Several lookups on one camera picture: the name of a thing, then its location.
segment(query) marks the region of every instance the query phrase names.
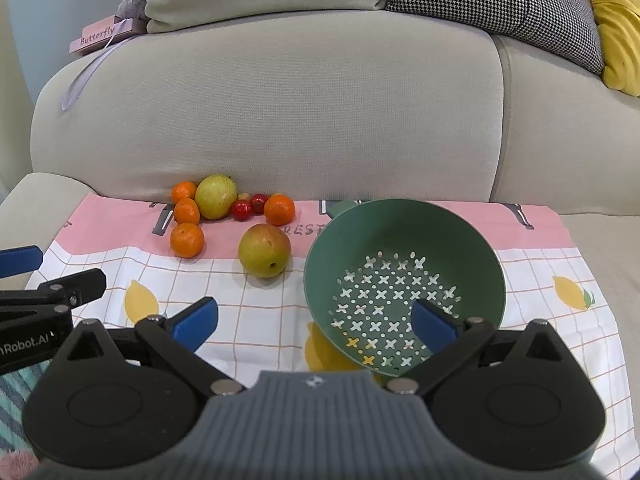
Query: orange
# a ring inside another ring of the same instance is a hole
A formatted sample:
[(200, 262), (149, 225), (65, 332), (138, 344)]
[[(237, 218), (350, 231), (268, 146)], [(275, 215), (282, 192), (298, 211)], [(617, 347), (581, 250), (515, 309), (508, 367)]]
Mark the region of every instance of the orange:
[(181, 182), (176, 184), (171, 190), (171, 202), (178, 203), (183, 198), (194, 198), (196, 196), (196, 186), (193, 182)]
[(192, 198), (181, 198), (174, 207), (174, 219), (178, 224), (196, 224), (200, 222), (198, 204)]
[(264, 216), (273, 225), (290, 223), (296, 216), (296, 205), (285, 195), (271, 195), (264, 204)]
[(180, 224), (171, 231), (171, 248), (176, 256), (193, 258), (204, 247), (204, 233), (196, 224)]

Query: red cherry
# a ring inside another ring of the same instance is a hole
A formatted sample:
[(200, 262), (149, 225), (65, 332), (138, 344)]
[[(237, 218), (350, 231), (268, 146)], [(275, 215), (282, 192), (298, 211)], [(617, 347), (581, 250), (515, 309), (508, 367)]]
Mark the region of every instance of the red cherry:
[(264, 203), (267, 202), (268, 199), (269, 197), (262, 193), (256, 193), (251, 197), (251, 205), (257, 215), (264, 213)]
[(236, 200), (231, 206), (231, 214), (236, 220), (248, 220), (254, 214), (254, 210), (248, 200)]

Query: green colander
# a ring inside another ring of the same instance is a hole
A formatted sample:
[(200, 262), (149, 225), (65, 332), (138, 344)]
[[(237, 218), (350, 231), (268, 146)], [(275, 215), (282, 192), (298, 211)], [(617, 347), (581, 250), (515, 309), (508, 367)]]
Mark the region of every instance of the green colander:
[(459, 216), (404, 199), (344, 201), (328, 213), (306, 260), (306, 301), (327, 339), (353, 361), (398, 376), (428, 359), (411, 327), (418, 298), (500, 325), (500, 263)]

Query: houndstooth pillow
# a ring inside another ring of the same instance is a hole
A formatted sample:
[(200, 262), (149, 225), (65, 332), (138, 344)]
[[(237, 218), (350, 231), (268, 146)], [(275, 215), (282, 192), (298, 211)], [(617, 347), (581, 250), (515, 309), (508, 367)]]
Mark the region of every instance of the houndstooth pillow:
[(388, 0), (386, 10), (442, 18), (511, 36), (598, 75), (604, 68), (589, 0)]

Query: pink fluffy fabric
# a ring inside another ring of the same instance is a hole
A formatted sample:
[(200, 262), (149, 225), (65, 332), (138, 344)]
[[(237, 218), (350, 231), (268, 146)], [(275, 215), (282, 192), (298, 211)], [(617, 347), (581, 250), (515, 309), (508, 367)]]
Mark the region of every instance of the pink fluffy fabric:
[(22, 480), (38, 466), (33, 451), (23, 449), (0, 457), (0, 480)]

